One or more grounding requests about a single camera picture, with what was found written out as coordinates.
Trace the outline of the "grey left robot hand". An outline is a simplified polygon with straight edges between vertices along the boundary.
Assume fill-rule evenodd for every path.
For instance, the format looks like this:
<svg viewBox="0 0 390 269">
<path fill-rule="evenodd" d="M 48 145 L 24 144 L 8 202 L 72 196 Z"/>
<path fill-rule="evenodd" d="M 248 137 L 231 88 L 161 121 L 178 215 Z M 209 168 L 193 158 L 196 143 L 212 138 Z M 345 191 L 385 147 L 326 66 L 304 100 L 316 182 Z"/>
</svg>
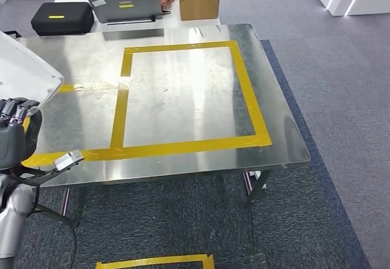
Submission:
<svg viewBox="0 0 390 269">
<path fill-rule="evenodd" d="M 1 99 L 1 173 L 9 173 L 35 153 L 43 120 L 39 102 Z"/>
</svg>

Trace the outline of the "dark right robot hand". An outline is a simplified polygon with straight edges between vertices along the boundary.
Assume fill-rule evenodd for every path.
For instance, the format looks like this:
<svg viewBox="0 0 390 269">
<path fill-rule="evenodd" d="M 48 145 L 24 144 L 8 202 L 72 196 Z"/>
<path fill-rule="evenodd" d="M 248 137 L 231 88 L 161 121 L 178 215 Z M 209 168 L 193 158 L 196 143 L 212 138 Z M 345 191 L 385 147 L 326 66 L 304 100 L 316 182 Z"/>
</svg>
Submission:
<svg viewBox="0 0 390 269">
<path fill-rule="evenodd" d="M 255 254 L 250 257 L 252 269 L 269 269 L 264 253 Z"/>
</svg>

